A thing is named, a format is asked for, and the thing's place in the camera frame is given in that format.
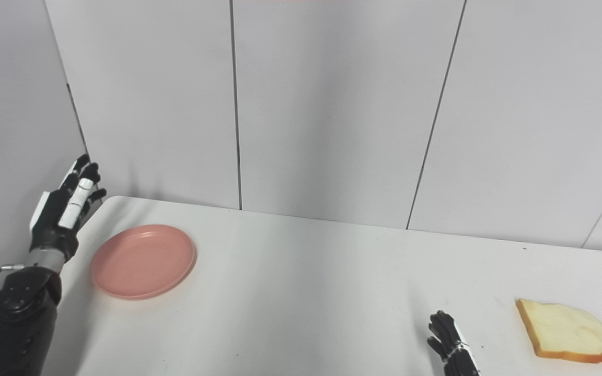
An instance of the wall seam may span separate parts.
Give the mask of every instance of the wall seam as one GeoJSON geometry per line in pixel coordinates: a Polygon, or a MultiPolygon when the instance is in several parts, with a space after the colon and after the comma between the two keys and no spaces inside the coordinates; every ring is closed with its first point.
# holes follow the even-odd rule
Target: wall seam
{"type": "Polygon", "coordinates": [[[459,40],[459,32],[461,31],[461,22],[464,20],[464,12],[466,11],[466,5],[468,0],[464,0],[464,5],[461,8],[461,14],[459,15],[459,23],[457,24],[457,31],[454,35],[454,41],[452,42],[452,49],[449,53],[449,60],[447,61],[447,69],[445,70],[445,77],[443,78],[443,84],[440,88],[440,95],[438,96],[438,103],[435,107],[435,114],[433,114],[433,122],[431,125],[431,131],[429,132],[429,139],[427,141],[426,149],[424,151],[424,157],[422,159],[422,165],[420,167],[420,175],[418,176],[418,183],[415,186],[415,194],[413,195],[413,203],[410,205],[410,214],[408,214],[408,223],[406,223],[406,229],[410,229],[410,221],[413,217],[413,210],[415,209],[416,200],[418,200],[418,192],[420,192],[420,185],[422,181],[422,175],[424,174],[424,167],[426,166],[427,157],[429,156],[429,149],[431,147],[431,141],[433,138],[433,131],[435,130],[435,122],[438,119],[438,112],[440,111],[440,105],[443,102],[443,95],[445,93],[445,84],[447,84],[447,76],[449,76],[449,69],[452,66],[452,58],[454,57],[454,50],[457,47],[457,41],[459,40]]]}

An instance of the white table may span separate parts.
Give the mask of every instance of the white table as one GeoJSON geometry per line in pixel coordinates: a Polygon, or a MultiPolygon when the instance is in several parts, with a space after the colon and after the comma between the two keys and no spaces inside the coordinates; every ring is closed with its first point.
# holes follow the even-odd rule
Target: white table
{"type": "Polygon", "coordinates": [[[442,375],[429,315],[452,314],[483,376],[602,375],[533,354],[516,298],[602,321],[602,252],[113,197],[79,234],[47,375],[442,375]],[[198,262],[148,300],[108,297],[88,264],[119,231],[168,224],[198,262]]]}

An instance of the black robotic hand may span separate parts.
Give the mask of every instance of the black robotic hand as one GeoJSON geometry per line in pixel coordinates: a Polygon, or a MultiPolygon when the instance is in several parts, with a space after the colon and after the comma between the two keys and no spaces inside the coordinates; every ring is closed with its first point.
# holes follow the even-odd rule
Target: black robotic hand
{"type": "Polygon", "coordinates": [[[478,376],[480,370],[461,331],[449,314],[439,310],[431,315],[429,329],[433,335],[427,340],[444,362],[446,376],[478,376]]]}
{"type": "Polygon", "coordinates": [[[76,254],[76,234],[85,216],[106,190],[93,190],[100,180],[98,165],[79,157],[58,190],[44,192],[31,220],[31,246],[24,264],[0,290],[0,376],[38,376],[62,297],[60,271],[76,254]]]}

